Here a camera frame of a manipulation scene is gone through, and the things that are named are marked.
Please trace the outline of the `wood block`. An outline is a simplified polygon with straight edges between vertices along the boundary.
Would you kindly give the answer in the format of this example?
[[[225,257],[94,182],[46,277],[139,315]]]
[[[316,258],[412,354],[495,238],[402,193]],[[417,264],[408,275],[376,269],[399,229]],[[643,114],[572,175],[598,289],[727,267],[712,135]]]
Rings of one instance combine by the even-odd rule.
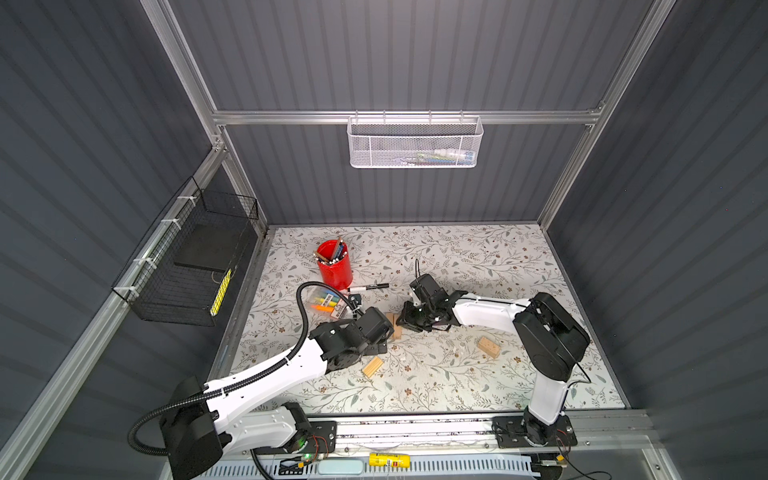
[[[403,329],[401,326],[397,324],[397,315],[394,313],[386,313],[385,316],[390,321],[392,327],[393,327],[393,333],[390,336],[390,339],[392,341],[396,341],[402,338],[402,332]]]
[[[485,336],[478,340],[477,347],[484,354],[494,359],[498,358],[501,354],[501,346]]]
[[[382,368],[383,365],[384,361],[378,356],[375,356],[362,368],[362,374],[366,378],[371,379]]]

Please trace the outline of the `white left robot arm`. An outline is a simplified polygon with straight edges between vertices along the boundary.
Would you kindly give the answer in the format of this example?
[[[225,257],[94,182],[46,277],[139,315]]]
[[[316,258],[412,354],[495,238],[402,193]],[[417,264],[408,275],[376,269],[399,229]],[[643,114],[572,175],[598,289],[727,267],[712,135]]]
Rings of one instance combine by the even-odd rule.
[[[309,323],[303,292],[295,298],[301,318],[296,344],[237,374],[201,383],[180,382],[167,404],[140,417],[127,432],[128,445],[138,453],[164,457],[175,479],[193,479],[235,450],[302,449],[312,426],[301,407],[288,402],[262,412],[254,422],[245,417],[283,392],[360,362],[371,346],[389,339],[394,327],[376,307],[352,309],[348,322]]]

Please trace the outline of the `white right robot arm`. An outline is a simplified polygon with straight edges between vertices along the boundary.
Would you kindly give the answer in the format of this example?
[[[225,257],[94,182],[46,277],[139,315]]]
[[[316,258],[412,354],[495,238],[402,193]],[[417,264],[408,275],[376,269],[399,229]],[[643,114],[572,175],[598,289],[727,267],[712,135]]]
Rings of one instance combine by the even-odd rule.
[[[530,299],[481,297],[464,290],[449,294],[429,274],[410,283],[396,324],[414,332],[480,326],[518,335],[537,371],[533,394],[516,426],[533,446],[547,446],[565,430],[564,406],[575,366],[591,343],[586,330],[550,294]]]

